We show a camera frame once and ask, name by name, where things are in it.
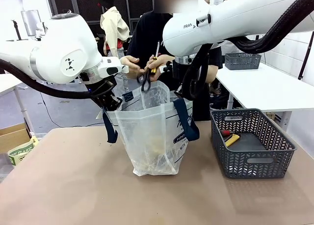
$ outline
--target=black basket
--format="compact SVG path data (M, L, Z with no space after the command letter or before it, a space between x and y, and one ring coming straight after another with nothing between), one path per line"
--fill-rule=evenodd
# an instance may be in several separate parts
M260 110L212 111L213 147L228 178L283 178L297 147ZM220 130L240 139L228 148Z
M225 55L225 66L230 70L258 69L261 61L259 54L231 53Z

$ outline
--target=plastic bag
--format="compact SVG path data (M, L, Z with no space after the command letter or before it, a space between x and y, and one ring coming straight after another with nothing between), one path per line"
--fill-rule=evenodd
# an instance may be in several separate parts
M119 110L105 112L104 116L118 132L134 166L133 173L177 174L188 144L185 135L188 133L191 140L199 138L194 122L191 128L193 103L177 100L159 81L153 82L148 92L138 88L124 99Z

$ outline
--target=scissors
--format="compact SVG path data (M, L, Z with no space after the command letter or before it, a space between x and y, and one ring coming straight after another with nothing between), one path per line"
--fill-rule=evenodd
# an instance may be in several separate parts
M159 48L160 48L160 42L158 41L157 43L157 50L156 50L156 55L153 58L153 60L157 60L158 58L158 53L159 53ZM136 80L139 84L142 85L142 91L147 92L149 89L151 89L151 79L150 76L154 75L156 73L158 68L155 69L148 69L148 71L145 74L142 74L140 76L137 76Z

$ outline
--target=brown tabletop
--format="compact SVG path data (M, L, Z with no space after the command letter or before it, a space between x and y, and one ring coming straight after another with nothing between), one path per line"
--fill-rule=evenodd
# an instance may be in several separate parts
M55 129L0 184L1 225L308 225L314 161L295 152L284 179L230 180L198 123L174 176L132 173L104 127Z

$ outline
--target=table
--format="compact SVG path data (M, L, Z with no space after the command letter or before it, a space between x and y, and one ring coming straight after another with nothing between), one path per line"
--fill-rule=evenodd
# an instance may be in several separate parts
M247 109L284 112L281 127L285 131L292 111L314 109L314 86L263 63L257 70L229 70L224 66L217 78L230 93L227 109L232 109L236 98Z
M314 223L314 160L296 150L284 179L231 180L197 123L174 176L132 173L105 127L50 131L0 184L1 225L304 225Z
M17 85L21 84L22 81L17 79L12 74L0 74L0 96L5 95L11 91L14 91L14 94L16 96L16 99L19 103L19 106L21 108L21 112L23 114L23 117L25 118L29 129L35 133L34 127L30 121L27 109L24 107L20 94L17 89Z

